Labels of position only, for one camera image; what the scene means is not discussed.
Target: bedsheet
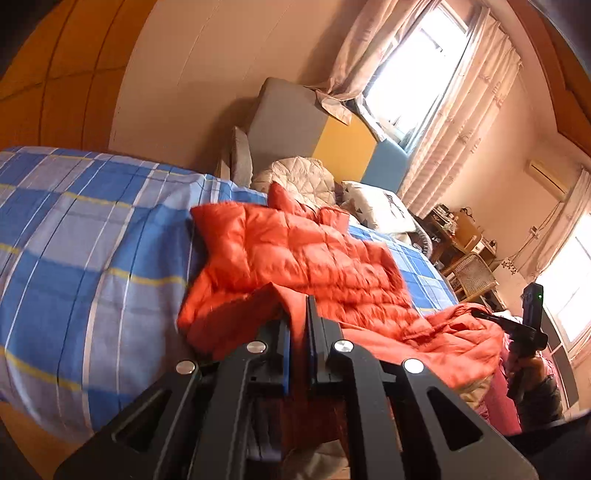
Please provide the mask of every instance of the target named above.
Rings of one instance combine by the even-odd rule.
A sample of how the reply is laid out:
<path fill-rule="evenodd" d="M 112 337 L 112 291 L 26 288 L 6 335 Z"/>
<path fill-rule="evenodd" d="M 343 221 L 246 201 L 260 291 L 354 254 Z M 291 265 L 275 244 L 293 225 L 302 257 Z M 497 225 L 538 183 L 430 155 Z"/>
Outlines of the bedsheet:
<path fill-rule="evenodd" d="M 0 152 L 0 398 L 41 427 L 86 440 L 180 359 L 187 286 L 207 259 L 189 209 L 266 195 L 132 157 Z M 412 247 L 388 244 L 423 314 L 454 300 Z"/>

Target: pillow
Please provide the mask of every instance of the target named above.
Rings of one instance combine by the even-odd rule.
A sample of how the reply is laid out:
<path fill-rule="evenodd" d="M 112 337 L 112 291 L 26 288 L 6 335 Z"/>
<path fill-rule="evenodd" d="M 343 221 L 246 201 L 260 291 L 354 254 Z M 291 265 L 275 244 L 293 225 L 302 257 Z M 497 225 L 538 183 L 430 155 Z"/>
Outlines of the pillow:
<path fill-rule="evenodd" d="M 230 152 L 230 179 L 239 187 L 251 186 L 252 158 L 246 133 L 234 127 Z"/>
<path fill-rule="evenodd" d="M 411 238 L 408 236 L 407 233 L 393 233 L 391 235 L 391 237 L 395 238 L 399 242 L 402 242 L 403 244 L 410 245 L 410 246 L 413 245 L 413 241 L 411 240 Z"/>
<path fill-rule="evenodd" d="M 356 181 L 343 181 L 343 199 L 352 202 L 361 225 L 379 233 L 414 232 L 413 216 L 396 194 Z"/>
<path fill-rule="evenodd" d="M 222 180 L 231 180 L 230 175 L 230 154 L 227 150 L 223 150 L 220 156 L 220 160 L 217 163 L 216 171 L 214 175 Z"/>
<path fill-rule="evenodd" d="M 359 220 L 357 220 L 357 217 L 355 216 L 355 205 L 353 204 L 353 200 L 347 200 L 346 202 L 341 203 L 339 206 L 345 212 L 349 212 L 349 225 L 353 225 L 353 226 L 361 225 L 361 222 Z"/>

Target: air conditioner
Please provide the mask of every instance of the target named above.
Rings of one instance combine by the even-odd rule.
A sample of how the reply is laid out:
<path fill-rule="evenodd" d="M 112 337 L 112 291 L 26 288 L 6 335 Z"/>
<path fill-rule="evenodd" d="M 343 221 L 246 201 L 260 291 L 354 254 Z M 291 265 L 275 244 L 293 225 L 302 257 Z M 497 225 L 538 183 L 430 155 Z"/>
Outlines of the air conditioner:
<path fill-rule="evenodd" d="M 564 201 L 568 188 L 543 163 L 537 160 L 530 160 L 527 164 L 526 171 L 557 200 L 560 202 Z"/>

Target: orange jacket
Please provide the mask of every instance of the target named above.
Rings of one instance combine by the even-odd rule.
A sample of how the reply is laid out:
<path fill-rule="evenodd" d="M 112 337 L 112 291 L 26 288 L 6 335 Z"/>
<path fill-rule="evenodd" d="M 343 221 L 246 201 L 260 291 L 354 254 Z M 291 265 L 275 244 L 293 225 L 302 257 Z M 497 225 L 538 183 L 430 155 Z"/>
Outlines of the orange jacket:
<path fill-rule="evenodd" d="M 313 294 L 319 315 L 340 322 L 345 338 L 378 359 L 399 364 L 418 358 L 452 388 L 492 375 L 503 332 L 470 315 L 473 305 L 421 317 L 387 246 L 351 237 L 348 213 L 314 212 L 276 183 L 268 205 L 191 210 L 209 260 L 178 326 L 199 352 L 223 358 L 280 309 L 290 315 L 294 350 L 302 350 L 305 299 Z M 303 375 L 303 368 L 296 371 Z"/>

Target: window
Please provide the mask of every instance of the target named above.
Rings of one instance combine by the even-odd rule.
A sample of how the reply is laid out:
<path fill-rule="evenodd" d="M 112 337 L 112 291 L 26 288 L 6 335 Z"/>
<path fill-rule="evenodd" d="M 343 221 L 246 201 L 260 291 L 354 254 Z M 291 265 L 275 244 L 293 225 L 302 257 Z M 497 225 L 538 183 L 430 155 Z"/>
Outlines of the window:
<path fill-rule="evenodd" d="M 570 349 L 591 326 L 591 215 L 583 215 L 573 234 L 538 283 L 544 306 Z"/>
<path fill-rule="evenodd" d="M 412 134 L 445 91 L 466 48 L 466 32 L 462 20 L 442 3 L 386 61 L 366 100 L 394 140 Z"/>

